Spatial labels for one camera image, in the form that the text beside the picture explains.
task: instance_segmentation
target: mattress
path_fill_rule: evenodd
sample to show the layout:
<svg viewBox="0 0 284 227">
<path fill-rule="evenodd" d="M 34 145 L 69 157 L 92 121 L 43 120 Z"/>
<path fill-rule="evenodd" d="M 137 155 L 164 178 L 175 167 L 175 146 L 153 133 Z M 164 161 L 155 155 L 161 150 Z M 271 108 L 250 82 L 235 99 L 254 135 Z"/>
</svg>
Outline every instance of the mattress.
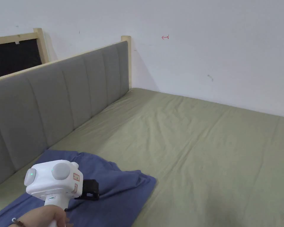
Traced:
<svg viewBox="0 0 284 227">
<path fill-rule="evenodd" d="M 134 88 L 51 149 L 154 176 L 133 226 L 284 225 L 284 117 Z M 0 209 L 29 167 L 0 185 Z"/>
</svg>

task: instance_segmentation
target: blue cloth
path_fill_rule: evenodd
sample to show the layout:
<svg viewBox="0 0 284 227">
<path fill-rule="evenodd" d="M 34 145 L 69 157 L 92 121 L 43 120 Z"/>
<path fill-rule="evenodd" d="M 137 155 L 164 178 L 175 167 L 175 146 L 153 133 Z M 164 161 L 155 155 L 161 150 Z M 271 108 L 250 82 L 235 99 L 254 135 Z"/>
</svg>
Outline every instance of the blue cloth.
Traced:
<svg viewBox="0 0 284 227">
<path fill-rule="evenodd" d="M 100 200 L 70 201 L 69 208 L 82 203 L 67 212 L 74 226 L 131 226 L 156 184 L 155 178 L 141 171 L 120 171 L 115 163 L 88 153 L 47 150 L 36 163 L 54 160 L 77 162 L 84 179 L 99 183 Z M 25 193 L 0 211 L 0 226 L 8 226 L 12 218 L 43 205 L 44 201 Z"/>
</svg>

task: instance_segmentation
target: bracelet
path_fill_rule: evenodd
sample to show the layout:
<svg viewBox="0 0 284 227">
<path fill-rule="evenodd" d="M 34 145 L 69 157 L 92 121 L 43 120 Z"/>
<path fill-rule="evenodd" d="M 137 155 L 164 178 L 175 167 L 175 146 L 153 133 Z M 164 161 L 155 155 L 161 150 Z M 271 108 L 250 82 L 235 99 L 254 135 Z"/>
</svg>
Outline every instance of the bracelet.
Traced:
<svg viewBox="0 0 284 227">
<path fill-rule="evenodd" d="M 17 226 L 25 227 L 25 225 L 22 222 L 20 222 L 19 220 L 17 220 L 17 218 L 13 218 L 12 222 L 13 222 L 13 224 L 16 224 Z"/>
</svg>

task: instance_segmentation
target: orange label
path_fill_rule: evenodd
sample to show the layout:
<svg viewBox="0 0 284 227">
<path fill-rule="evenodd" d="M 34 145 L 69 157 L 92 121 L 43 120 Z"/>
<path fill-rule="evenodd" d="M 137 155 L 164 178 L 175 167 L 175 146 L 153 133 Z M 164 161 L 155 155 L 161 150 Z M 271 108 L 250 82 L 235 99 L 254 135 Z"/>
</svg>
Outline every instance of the orange label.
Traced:
<svg viewBox="0 0 284 227">
<path fill-rule="evenodd" d="M 80 176 L 74 173 L 74 180 L 80 181 Z"/>
</svg>

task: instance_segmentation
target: gray upholstered headboard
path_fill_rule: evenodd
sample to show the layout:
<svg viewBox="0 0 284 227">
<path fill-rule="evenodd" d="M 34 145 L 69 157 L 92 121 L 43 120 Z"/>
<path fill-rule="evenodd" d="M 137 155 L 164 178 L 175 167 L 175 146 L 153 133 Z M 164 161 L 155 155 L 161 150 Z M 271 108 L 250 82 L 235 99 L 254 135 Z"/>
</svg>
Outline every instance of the gray upholstered headboard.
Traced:
<svg viewBox="0 0 284 227">
<path fill-rule="evenodd" d="M 129 90 L 128 42 L 0 78 L 0 183 Z"/>
</svg>

